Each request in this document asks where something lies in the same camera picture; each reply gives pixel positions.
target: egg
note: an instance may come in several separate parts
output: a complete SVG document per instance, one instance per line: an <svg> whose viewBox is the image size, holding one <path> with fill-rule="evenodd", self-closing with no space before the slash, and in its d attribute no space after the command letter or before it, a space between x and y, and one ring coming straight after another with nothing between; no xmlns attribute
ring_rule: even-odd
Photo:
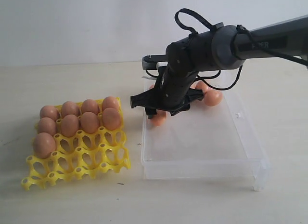
<svg viewBox="0 0 308 224"><path fill-rule="evenodd" d="M221 91L209 90L204 95L203 102L207 106L216 106L222 101L222 98L223 94Z"/></svg>
<svg viewBox="0 0 308 224"><path fill-rule="evenodd" d="M95 100L87 99L81 105L81 112L92 112L97 115L100 112L100 109Z"/></svg>
<svg viewBox="0 0 308 224"><path fill-rule="evenodd" d="M35 137L33 142L33 151L38 158L48 158L55 150L56 142L50 134L41 132Z"/></svg>
<svg viewBox="0 0 308 224"><path fill-rule="evenodd" d="M52 120L56 121L58 118L60 118L60 114L54 106L46 105L40 110L39 117L49 117Z"/></svg>
<svg viewBox="0 0 308 224"><path fill-rule="evenodd" d="M102 102L102 111L104 111L106 108L112 107L116 110L119 110L120 104L118 100L113 96L106 97Z"/></svg>
<svg viewBox="0 0 308 224"><path fill-rule="evenodd" d="M209 87L203 81L199 81L196 84L195 88L198 89L198 90L202 90L204 94L207 93L208 89L209 89Z"/></svg>
<svg viewBox="0 0 308 224"><path fill-rule="evenodd" d="M79 107L76 103L72 101L66 101L61 107L62 118L70 114L79 116L80 115Z"/></svg>
<svg viewBox="0 0 308 224"><path fill-rule="evenodd" d="M157 114L153 116L152 119L150 119L150 122L154 126L160 126L162 125L167 119L167 112L166 111L161 111L157 110Z"/></svg>
<svg viewBox="0 0 308 224"><path fill-rule="evenodd" d="M54 136L57 133L57 125L53 119L49 117L43 117L38 122L38 133L46 132L51 136Z"/></svg>
<svg viewBox="0 0 308 224"><path fill-rule="evenodd" d="M102 123L106 129L115 130L120 128L122 118L116 109L109 107L106 108L102 113Z"/></svg>
<svg viewBox="0 0 308 224"><path fill-rule="evenodd" d="M99 128L100 120L94 113L85 112L80 118L80 124L83 131L92 134L95 133Z"/></svg>
<svg viewBox="0 0 308 224"><path fill-rule="evenodd" d="M79 119L73 114L65 116L60 124L61 134L66 137L72 137L79 130Z"/></svg>

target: white table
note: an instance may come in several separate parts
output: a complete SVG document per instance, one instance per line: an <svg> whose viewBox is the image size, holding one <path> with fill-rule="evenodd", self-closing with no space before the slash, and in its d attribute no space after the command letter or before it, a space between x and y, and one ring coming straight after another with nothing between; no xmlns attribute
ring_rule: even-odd
<svg viewBox="0 0 308 224"><path fill-rule="evenodd" d="M142 74L140 63L0 68L0 223L308 223L305 67L247 61L236 86L273 166L262 192L245 178L144 180L143 110L129 105L143 90ZM132 168L24 191L40 108L111 94L122 100Z"/></svg>

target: yellow plastic egg tray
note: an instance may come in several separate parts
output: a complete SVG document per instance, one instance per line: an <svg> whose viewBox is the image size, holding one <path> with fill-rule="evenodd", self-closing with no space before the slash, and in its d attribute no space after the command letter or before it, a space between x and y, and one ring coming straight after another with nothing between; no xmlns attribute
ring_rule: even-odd
<svg viewBox="0 0 308 224"><path fill-rule="evenodd" d="M78 130L73 137L64 137L58 132L54 135L56 141L56 151L46 159L37 158L35 155L28 156L26 162L29 166L29 175L21 181L25 190L29 190L33 184L45 189L47 184L56 185L59 179L71 181L72 179L82 179L84 175L95 178L98 172L107 172L113 170L120 172L122 167L130 169L130 160L126 142L123 112L121 109L120 98L117 97L120 104L120 115L122 124L119 129L107 130L101 126L93 134ZM55 106L61 111L61 105ZM102 113L98 114L101 122ZM56 121L58 131L62 119Z"/></svg>

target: plastic box lid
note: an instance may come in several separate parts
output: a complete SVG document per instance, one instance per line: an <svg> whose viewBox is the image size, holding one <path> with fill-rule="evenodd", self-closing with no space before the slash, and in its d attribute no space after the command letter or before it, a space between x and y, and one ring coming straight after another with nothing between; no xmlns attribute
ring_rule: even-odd
<svg viewBox="0 0 308 224"><path fill-rule="evenodd" d="M232 79L224 72L221 85ZM154 84L145 79L145 91ZM264 188L270 164L242 101L233 88L215 107L202 101L153 127L143 119L141 163L146 179L254 176L254 190Z"/></svg>

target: white wall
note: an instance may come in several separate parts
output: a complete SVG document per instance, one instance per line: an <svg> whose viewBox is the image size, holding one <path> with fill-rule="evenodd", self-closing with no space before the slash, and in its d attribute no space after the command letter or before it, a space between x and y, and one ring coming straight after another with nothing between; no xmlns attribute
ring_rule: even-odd
<svg viewBox="0 0 308 224"><path fill-rule="evenodd" d="M307 1L0 0L0 66L136 61L188 34L174 22L180 8L253 29L308 14Z"/></svg>

